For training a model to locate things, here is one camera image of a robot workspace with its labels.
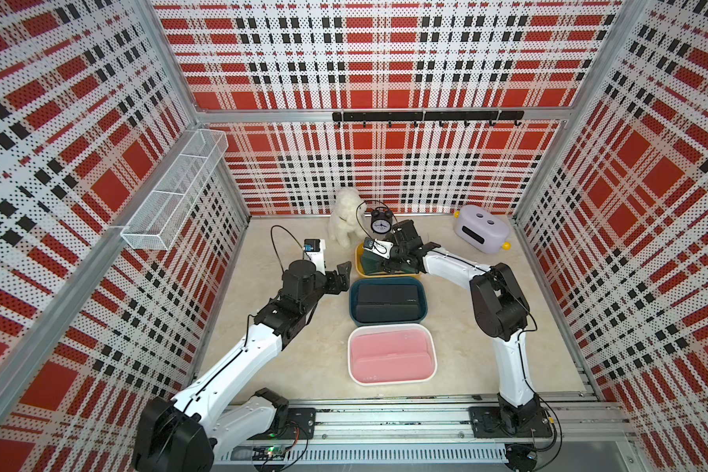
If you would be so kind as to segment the black hook rail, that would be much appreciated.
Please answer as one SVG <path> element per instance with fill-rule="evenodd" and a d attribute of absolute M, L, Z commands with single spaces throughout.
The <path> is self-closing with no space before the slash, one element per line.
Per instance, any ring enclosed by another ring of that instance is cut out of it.
<path fill-rule="evenodd" d="M 524 118 L 524 110 L 477 111 L 346 111 L 332 112 L 334 123 L 420 123 L 420 122 L 488 122 L 510 121 L 516 124 Z"/>

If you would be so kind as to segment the green pencil case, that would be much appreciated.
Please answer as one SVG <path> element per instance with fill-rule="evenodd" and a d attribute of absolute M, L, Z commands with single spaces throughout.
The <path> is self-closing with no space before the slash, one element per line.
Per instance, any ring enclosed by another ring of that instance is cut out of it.
<path fill-rule="evenodd" d="M 374 255 L 379 269 L 382 271 L 407 271 L 407 273 L 419 273 L 419 263 L 417 258 L 398 248 L 391 249 L 391 257 L 386 260 Z"/>

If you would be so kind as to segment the black alarm clock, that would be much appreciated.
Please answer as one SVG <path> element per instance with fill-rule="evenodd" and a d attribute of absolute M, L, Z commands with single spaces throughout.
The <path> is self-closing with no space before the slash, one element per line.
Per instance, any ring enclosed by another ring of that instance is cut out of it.
<path fill-rule="evenodd" d="M 395 217 L 385 206 L 377 206 L 371 211 L 371 230 L 378 235 L 385 235 L 393 229 Z"/>

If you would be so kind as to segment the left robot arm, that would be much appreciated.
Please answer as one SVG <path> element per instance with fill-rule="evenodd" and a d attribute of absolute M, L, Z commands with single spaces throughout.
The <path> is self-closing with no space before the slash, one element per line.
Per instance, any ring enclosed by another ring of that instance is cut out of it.
<path fill-rule="evenodd" d="M 277 296 L 249 318 L 241 340 L 202 377 L 172 399 L 147 403 L 134 444 L 137 471 L 208 471 L 243 442 L 283 429 L 288 401 L 270 389 L 232 407 L 241 389 L 307 326 L 320 300 L 348 291 L 352 265 L 335 271 L 309 260 L 289 265 Z"/>

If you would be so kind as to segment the green circuit board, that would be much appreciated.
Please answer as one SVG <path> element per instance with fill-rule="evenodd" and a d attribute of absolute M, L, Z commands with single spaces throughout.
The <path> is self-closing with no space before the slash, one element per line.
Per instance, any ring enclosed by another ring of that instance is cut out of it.
<path fill-rule="evenodd" d="M 253 449 L 253 461 L 283 461 L 286 456 L 285 446 L 258 446 Z"/>

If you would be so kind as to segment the aluminium rail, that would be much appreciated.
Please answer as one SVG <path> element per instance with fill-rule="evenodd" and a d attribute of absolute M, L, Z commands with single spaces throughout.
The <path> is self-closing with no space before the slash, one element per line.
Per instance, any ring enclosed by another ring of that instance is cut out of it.
<path fill-rule="evenodd" d="M 452 444 L 620 441 L 635 435 L 621 407 L 593 397 L 553 395 L 542 402 L 554 427 L 552 439 L 481 438 L 473 435 L 468 409 L 498 406 L 489 395 L 384 397 L 292 401 L 290 408 L 316 408 L 312 444 Z"/>

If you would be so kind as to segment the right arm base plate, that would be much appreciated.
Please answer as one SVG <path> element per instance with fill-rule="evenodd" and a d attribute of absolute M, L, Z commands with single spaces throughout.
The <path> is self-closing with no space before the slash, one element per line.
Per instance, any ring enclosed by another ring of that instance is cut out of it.
<path fill-rule="evenodd" d="M 554 436 L 554 427 L 543 408 L 512 412 L 499 406 L 476 406 L 468 409 L 469 422 L 476 439 L 544 439 Z"/>

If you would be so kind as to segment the black pencil case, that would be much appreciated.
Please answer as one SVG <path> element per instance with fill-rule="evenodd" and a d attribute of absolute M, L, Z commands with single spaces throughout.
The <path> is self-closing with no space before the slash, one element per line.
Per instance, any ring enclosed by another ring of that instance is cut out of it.
<path fill-rule="evenodd" d="M 367 284 L 360 286 L 357 300 L 359 304 L 417 304 L 420 301 L 420 290 L 416 285 L 409 284 Z"/>
<path fill-rule="evenodd" d="M 418 303 L 362 303 L 358 304 L 354 311 L 354 320 L 362 325 L 414 323 L 422 318 L 423 310 Z"/>

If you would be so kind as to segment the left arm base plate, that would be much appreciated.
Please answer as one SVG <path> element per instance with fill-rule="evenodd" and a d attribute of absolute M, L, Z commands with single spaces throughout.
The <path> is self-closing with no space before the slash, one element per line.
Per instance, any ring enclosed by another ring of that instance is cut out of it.
<path fill-rule="evenodd" d="M 253 436 L 251 440 L 290 441 L 295 440 L 296 437 L 303 441 L 312 440 L 315 436 L 316 417 L 316 408 L 290 408 L 282 424 Z"/>

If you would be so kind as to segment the yellow storage tray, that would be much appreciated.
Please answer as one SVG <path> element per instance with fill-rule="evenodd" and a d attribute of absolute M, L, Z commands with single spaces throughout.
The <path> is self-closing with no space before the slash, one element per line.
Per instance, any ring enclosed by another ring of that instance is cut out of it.
<path fill-rule="evenodd" d="M 363 278 L 419 277 L 418 273 L 407 273 L 407 271 L 382 271 L 374 255 L 364 249 L 363 243 L 356 247 L 355 260 L 356 271 Z"/>

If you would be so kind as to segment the pink pencil case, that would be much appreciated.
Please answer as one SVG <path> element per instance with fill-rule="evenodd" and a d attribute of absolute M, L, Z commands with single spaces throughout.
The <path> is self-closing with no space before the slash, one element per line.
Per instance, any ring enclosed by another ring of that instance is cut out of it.
<path fill-rule="evenodd" d="M 361 358 L 353 362 L 351 374 L 362 384 L 422 381 L 435 369 L 427 353 Z"/>
<path fill-rule="evenodd" d="M 430 346 L 428 336 L 416 328 L 390 332 L 361 332 L 351 340 L 351 364 L 366 357 L 417 353 L 427 353 L 433 360 Z"/>

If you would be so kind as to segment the white plush dog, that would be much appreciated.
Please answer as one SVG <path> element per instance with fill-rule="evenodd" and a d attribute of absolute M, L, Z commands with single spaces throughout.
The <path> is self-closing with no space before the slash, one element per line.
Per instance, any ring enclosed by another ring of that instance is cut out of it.
<path fill-rule="evenodd" d="M 352 245 L 350 234 L 360 240 L 368 236 L 364 229 L 365 201 L 355 188 L 341 188 L 328 220 L 328 236 L 342 248 Z"/>

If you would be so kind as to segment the white storage tray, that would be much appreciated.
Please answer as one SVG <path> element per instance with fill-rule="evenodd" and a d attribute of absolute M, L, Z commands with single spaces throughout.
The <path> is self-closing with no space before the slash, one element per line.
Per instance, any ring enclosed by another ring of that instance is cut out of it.
<path fill-rule="evenodd" d="M 422 324 L 378 324 L 350 334 L 347 367 L 364 387 L 418 384 L 436 375 L 438 359 L 432 334 Z"/>

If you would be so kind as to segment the teal storage tray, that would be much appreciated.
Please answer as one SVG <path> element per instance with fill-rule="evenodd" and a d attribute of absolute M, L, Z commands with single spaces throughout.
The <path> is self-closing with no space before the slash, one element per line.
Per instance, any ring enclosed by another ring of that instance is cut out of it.
<path fill-rule="evenodd" d="M 356 326 L 420 324 L 428 314 L 424 286 L 415 277 L 360 279 L 349 294 Z"/>

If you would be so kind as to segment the lavender toaster toy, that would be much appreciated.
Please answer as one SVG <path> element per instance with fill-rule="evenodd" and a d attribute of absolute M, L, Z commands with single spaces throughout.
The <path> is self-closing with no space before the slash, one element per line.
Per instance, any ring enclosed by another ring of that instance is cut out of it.
<path fill-rule="evenodd" d="M 495 255 L 511 249 L 509 226 L 481 206 L 467 205 L 454 212 L 454 232 L 482 253 Z"/>

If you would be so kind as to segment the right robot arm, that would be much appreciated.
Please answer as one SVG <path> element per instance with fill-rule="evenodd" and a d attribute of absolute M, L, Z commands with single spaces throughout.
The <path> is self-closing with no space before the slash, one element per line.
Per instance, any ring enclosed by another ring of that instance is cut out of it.
<path fill-rule="evenodd" d="M 481 265 L 425 243 L 414 222 L 403 220 L 385 236 L 387 264 L 446 279 L 468 291 L 476 324 L 493 342 L 498 371 L 500 421 L 519 431 L 540 411 L 540 397 L 528 375 L 526 333 L 530 306 L 506 264 Z"/>

